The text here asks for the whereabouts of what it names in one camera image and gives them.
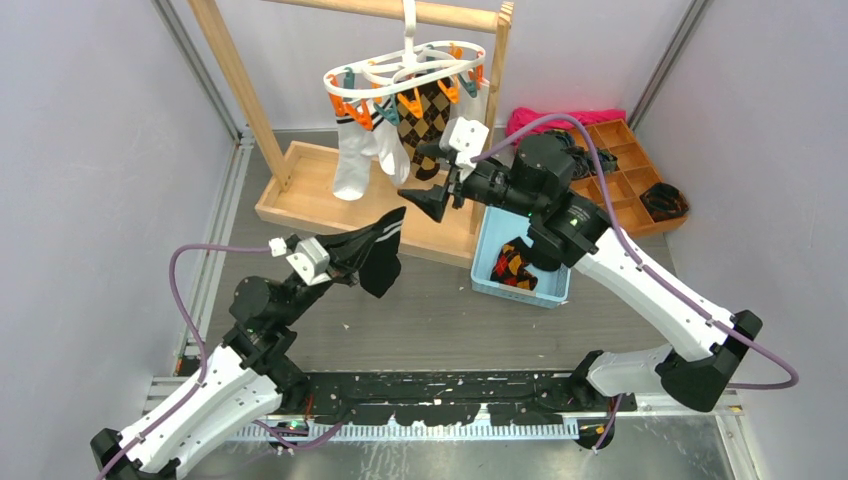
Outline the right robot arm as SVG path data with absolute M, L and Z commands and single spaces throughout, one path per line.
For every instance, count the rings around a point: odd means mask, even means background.
M 555 135 L 534 134 L 520 142 L 511 166 L 488 158 L 472 169 L 460 162 L 464 148 L 445 140 L 416 149 L 445 160 L 448 177 L 428 190 L 402 189 L 401 197 L 436 222 L 449 205 L 466 200 L 528 218 L 533 252 L 606 287 L 666 339 L 649 350 L 588 353 L 566 383 L 577 406 L 591 411 L 619 394 L 666 393 L 695 411 L 715 407 L 748 351 L 747 341 L 761 330 L 761 319 L 697 297 L 638 252 L 604 209 L 571 189 L 577 148 Z

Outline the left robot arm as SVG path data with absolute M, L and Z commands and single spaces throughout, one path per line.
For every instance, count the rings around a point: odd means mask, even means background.
M 249 276 L 233 294 L 233 327 L 198 370 L 149 413 L 91 440 L 100 479 L 183 479 L 243 426 L 279 410 L 298 412 L 308 376 L 287 356 L 292 325 L 334 285 L 360 286 L 382 297 L 400 274 L 402 215 L 365 227 L 247 247 L 292 268 L 283 281 Z

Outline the black sock white stripes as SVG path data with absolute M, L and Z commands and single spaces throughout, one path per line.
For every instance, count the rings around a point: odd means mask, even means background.
M 380 276 L 373 282 L 366 282 L 365 278 L 360 281 L 361 287 L 376 298 L 382 298 L 394 284 L 401 272 L 401 262 L 398 252 L 401 243 L 401 230 L 406 215 L 406 207 L 399 207 L 383 215 L 372 225 L 386 226 L 387 232 L 383 236 L 385 245 L 388 247 L 388 256 L 378 259 Z

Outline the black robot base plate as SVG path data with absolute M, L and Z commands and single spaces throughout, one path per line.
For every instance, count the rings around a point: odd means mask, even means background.
M 466 427 L 487 418 L 500 431 L 535 430 L 577 417 L 577 442 L 607 446 L 615 433 L 612 412 L 633 412 L 632 394 L 607 398 L 570 372 L 435 371 L 314 372 L 307 374 L 279 413 L 305 415 L 333 425 Z

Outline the white clip sock hanger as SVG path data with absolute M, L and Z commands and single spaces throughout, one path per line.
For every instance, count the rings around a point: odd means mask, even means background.
M 404 1 L 404 47 L 396 52 L 360 60 L 328 71 L 323 79 L 334 112 L 349 117 L 367 131 L 376 115 L 397 125 L 398 107 L 423 116 L 420 87 L 436 84 L 457 104 L 460 92 L 476 97 L 483 84 L 486 50 L 465 41 L 415 43 L 416 6 Z

